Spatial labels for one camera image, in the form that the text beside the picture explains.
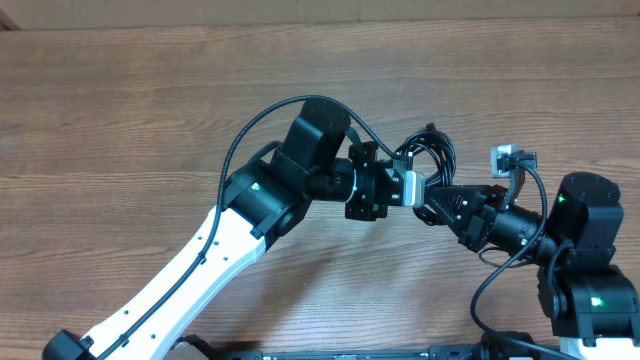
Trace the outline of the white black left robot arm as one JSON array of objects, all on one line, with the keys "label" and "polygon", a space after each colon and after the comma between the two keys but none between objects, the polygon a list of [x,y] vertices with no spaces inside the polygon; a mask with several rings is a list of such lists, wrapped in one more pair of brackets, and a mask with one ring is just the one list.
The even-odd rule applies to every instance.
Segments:
[{"label": "white black left robot arm", "polygon": [[312,201],[342,203],[346,217],[360,221],[420,204],[424,183],[412,154],[391,150],[375,134],[361,141],[355,129],[364,121],[335,99],[285,99],[248,125],[294,103],[302,108],[283,141],[265,145],[236,171],[223,165],[217,203],[185,247],[85,335],[57,333],[43,358],[163,359],[233,278],[304,219]]}]

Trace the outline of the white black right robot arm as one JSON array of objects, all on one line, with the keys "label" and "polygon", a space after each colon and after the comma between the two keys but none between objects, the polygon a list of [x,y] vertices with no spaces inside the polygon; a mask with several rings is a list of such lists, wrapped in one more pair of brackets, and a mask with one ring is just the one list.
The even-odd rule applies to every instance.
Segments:
[{"label": "white black right robot arm", "polygon": [[639,293],[613,265],[624,211],[616,183],[589,172],[566,175],[554,199],[536,213],[517,205],[525,176],[514,170],[507,187],[464,185],[425,190],[425,203],[467,249],[487,245],[509,254],[508,263],[538,267],[538,299],[559,349],[536,349],[525,335],[485,331],[485,348],[532,358],[636,359]]}]

